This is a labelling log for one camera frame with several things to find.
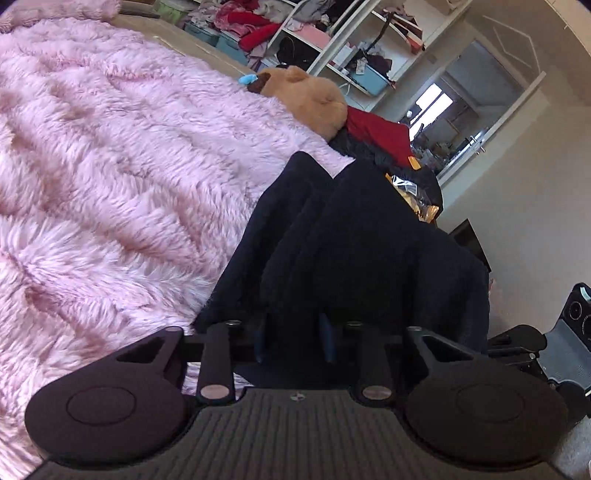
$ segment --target black fabric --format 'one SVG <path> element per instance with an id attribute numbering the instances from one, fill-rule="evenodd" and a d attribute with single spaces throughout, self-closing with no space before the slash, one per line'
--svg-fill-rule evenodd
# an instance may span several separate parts
<path id="1" fill-rule="evenodd" d="M 382 77 L 388 78 L 388 72 L 392 68 L 392 60 L 385 59 L 381 55 L 367 55 L 368 65 Z"/>
<path id="2" fill-rule="evenodd" d="M 419 325 L 483 350 L 488 311 L 482 263 L 419 222 L 374 166 L 356 160 L 333 180 L 298 152 L 261 196 L 194 326 L 265 317 L 276 351 L 297 363 L 318 351 L 320 314 L 390 334 Z"/>
<path id="3" fill-rule="evenodd" d="M 347 132 L 346 128 L 339 130 L 329 142 L 329 145 L 341 155 L 372 163 L 382 174 L 396 175 L 401 179 L 413 182 L 424 190 L 432 205 L 439 207 L 439 213 L 443 211 L 441 187 L 437 181 L 437 176 L 429 168 L 414 170 L 400 167 L 384 150 L 377 145 L 357 140 Z"/>
<path id="4" fill-rule="evenodd" d="M 295 65 L 302 70 L 308 70 L 316 59 L 318 52 L 309 45 L 294 41 L 287 36 L 279 42 L 277 60 L 286 65 Z"/>

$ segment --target pink box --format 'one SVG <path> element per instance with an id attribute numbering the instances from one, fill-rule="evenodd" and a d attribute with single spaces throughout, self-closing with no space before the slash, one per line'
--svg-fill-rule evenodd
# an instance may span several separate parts
<path id="1" fill-rule="evenodd" d="M 324 49 L 330 41 L 330 37 L 325 32 L 318 30 L 310 24 L 305 24 L 304 28 L 295 33 L 304 40 L 312 43 L 312 45 L 316 45 L 318 48 L 322 49 Z"/>

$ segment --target brown teddy bear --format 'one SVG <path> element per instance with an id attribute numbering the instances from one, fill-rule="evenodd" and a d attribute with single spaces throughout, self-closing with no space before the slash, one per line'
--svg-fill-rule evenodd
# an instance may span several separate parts
<path id="1" fill-rule="evenodd" d="M 261 70 L 247 89 L 277 98 L 298 122 L 327 142 L 347 120 L 347 102 L 339 88 L 329 79 L 313 77 L 296 66 Z"/>

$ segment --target blue storage box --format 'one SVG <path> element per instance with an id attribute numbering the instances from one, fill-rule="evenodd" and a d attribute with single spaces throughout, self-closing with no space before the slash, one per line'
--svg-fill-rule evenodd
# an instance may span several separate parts
<path id="1" fill-rule="evenodd" d="M 369 65 L 365 66 L 363 75 L 352 71 L 349 76 L 374 96 L 379 95 L 388 85 L 388 81 Z"/>
<path id="2" fill-rule="evenodd" d="M 236 60 L 238 63 L 241 63 L 242 65 L 248 64 L 246 54 L 240 50 L 240 47 L 238 46 L 238 37 L 234 37 L 228 32 L 221 32 L 216 48 L 219 51 L 224 52 L 228 57 Z"/>
<path id="3" fill-rule="evenodd" d="M 185 32 L 190 33 L 199 40 L 203 40 L 205 43 L 209 43 L 212 47 L 217 45 L 217 41 L 220 38 L 220 32 L 212 28 L 198 27 L 189 22 L 185 24 Z"/>

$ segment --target teddy bear ear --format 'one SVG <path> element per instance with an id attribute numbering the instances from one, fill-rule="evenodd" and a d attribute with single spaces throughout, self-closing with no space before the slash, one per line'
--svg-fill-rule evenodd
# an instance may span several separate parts
<path id="1" fill-rule="evenodd" d="M 252 93 L 261 93 L 265 84 L 271 78 L 271 74 L 268 72 L 262 72 L 258 75 L 257 79 L 246 86 L 246 89 Z"/>
<path id="2" fill-rule="evenodd" d="M 290 65 L 287 69 L 287 81 L 290 83 L 301 82 L 302 80 L 306 80 L 309 75 L 299 67 L 295 65 Z"/>

